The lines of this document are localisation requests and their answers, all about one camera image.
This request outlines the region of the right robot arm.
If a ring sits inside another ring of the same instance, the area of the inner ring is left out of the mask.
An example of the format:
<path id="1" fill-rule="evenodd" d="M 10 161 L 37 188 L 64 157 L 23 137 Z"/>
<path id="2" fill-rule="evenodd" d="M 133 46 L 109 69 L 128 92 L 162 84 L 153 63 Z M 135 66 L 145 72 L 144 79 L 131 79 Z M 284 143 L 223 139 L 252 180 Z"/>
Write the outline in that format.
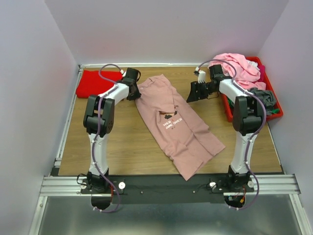
<path id="1" fill-rule="evenodd" d="M 197 81 L 191 82 L 187 102 L 208 98 L 214 92 L 224 94 L 233 104 L 232 125 L 236 132 L 236 145 L 233 160 L 226 176 L 218 179 L 213 192 L 238 192 L 251 184 L 250 159 L 254 142 L 266 122 L 266 110 L 262 101 L 253 93 L 242 88 L 234 76 L 226 76 L 221 65 L 209 68 L 210 82 L 206 73 L 196 67 Z"/>

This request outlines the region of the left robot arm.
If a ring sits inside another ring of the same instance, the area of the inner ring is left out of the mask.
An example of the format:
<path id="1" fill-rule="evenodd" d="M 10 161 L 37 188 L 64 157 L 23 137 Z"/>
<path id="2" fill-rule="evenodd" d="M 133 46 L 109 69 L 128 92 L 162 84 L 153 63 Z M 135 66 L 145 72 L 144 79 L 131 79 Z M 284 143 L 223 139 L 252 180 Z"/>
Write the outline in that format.
<path id="1" fill-rule="evenodd" d="M 104 77 L 101 72 L 98 72 L 100 78 L 113 83 L 113 86 L 101 94 L 89 96 L 83 119 L 83 126 L 89 135 L 91 155 L 87 182 L 83 185 L 97 193 L 114 188 L 108 179 L 107 143 L 114 124 L 115 106 L 124 99 L 132 101 L 141 97 L 137 86 L 141 77 L 139 70 L 119 69 L 121 79 L 118 81 Z"/>

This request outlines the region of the dusty pink graphic t-shirt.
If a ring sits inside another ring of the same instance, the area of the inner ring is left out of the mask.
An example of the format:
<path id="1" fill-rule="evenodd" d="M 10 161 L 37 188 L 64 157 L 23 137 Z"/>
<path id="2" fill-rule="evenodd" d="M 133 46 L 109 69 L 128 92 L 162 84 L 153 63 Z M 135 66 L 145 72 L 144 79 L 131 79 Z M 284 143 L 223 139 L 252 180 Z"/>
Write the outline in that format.
<path id="1" fill-rule="evenodd" d="M 138 112 L 184 180 L 225 149 L 163 74 L 147 78 L 138 88 Z"/>

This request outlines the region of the red t-shirt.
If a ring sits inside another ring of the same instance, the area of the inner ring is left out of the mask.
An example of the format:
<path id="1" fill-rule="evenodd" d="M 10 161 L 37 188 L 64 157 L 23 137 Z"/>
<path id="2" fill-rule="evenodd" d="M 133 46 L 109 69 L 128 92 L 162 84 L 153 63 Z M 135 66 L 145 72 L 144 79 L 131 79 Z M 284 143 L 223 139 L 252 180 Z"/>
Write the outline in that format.
<path id="1" fill-rule="evenodd" d="M 76 88 L 78 98 L 88 98 L 90 95 L 99 95 L 113 87 L 113 83 L 101 78 L 98 71 L 83 71 L 82 78 Z"/>

